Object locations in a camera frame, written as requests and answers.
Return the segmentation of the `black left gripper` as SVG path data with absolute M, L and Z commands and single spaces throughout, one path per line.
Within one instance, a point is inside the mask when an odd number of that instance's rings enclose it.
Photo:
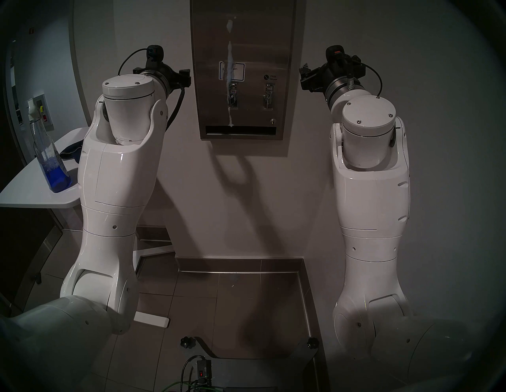
M 176 90 L 180 88 L 189 88 L 191 86 L 191 76 L 189 69 L 183 69 L 175 72 L 162 61 L 152 61 L 148 59 L 144 68 L 136 67 L 133 74 L 147 74 L 161 80 L 165 89 Z

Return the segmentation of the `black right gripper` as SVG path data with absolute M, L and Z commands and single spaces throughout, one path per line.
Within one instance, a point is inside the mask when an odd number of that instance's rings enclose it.
M 300 68 L 301 87 L 310 92 L 326 92 L 337 79 L 347 83 L 349 79 L 364 77 L 366 66 L 357 56 L 333 55 L 327 62 L 313 70 L 307 64 Z

